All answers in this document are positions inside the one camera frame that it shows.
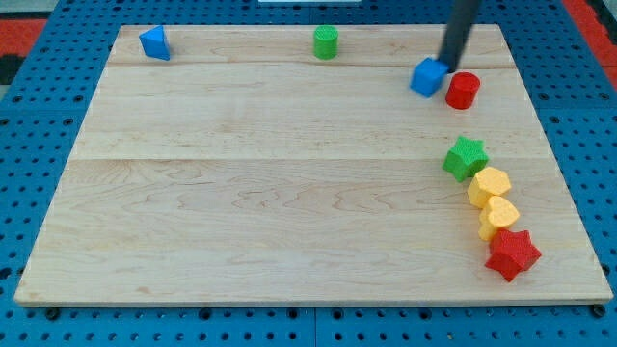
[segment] green cylinder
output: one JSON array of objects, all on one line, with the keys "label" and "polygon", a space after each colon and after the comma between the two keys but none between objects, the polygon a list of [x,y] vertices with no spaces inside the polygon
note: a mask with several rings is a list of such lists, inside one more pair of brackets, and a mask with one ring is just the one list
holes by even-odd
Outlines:
[{"label": "green cylinder", "polygon": [[338,30],[332,25],[320,25],[314,33],[313,54],[321,60],[329,60],[338,52]]}]

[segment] red star block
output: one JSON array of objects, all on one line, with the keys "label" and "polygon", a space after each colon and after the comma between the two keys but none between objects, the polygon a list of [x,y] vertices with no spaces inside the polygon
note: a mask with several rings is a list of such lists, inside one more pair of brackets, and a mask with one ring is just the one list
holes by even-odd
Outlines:
[{"label": "red star block", "polygon": [[491,241],[491,257],[485,266],[499,271],[507,281],[512,281],[521,271],[529,268],[542,256],[533,246],[529,231],[512,232],[501,228]]}]

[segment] wooden plank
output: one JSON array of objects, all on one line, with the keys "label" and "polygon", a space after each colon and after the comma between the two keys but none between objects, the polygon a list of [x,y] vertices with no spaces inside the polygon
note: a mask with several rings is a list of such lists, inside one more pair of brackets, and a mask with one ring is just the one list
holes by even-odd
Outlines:
[{"label": "wooden plank", "polygon": [[[307,48],[312,28],[169,27],[168,63],[143,58],[145,27],[122,28],[15,299],[244,307],[612,297],[496,26],[470,40],[467,59],[491,63],[473,70],[483,87],[465,112],[448,108],[444,91],[424,99],[408,88],[403,58],[429,55],[442,26],[341,26],[347,50],[326,63]],[[468,184],[441,169],[461,134],[484,139],[491,164],[510,174],[515,229],[530,229],[544,254],[513,283],[483,266]]]}]

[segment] red cylinder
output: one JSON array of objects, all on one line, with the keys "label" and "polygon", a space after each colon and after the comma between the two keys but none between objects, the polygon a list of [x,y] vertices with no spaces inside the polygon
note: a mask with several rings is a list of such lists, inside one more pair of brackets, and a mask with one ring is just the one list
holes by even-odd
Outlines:
[{"label": "red cylinder", "polygon": [[467,110],[479,89],[480,79],[476,75],[471,72],[458,72],[452,76],[445,102],[457,110]]}]

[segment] yellow hexagon block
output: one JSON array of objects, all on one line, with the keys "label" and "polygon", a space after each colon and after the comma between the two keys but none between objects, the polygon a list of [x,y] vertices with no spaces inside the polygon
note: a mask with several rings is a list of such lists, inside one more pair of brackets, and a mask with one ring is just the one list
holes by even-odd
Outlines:
[{"label": "yellow hexagon block", "polygon": [[486,167],[475,174],[467,190],[467,195],[472,205],[484,208],[490,197],[504,197],[510,192],[511,188],[508,173]]},{"label": "yellow hexagon block", "polygon": [[517,222],[521,215],[512,202],[505,198],[492,196],[480,213],[480,230],[478,234],[484,241],[491,241],[497,231],[509,228]]}]

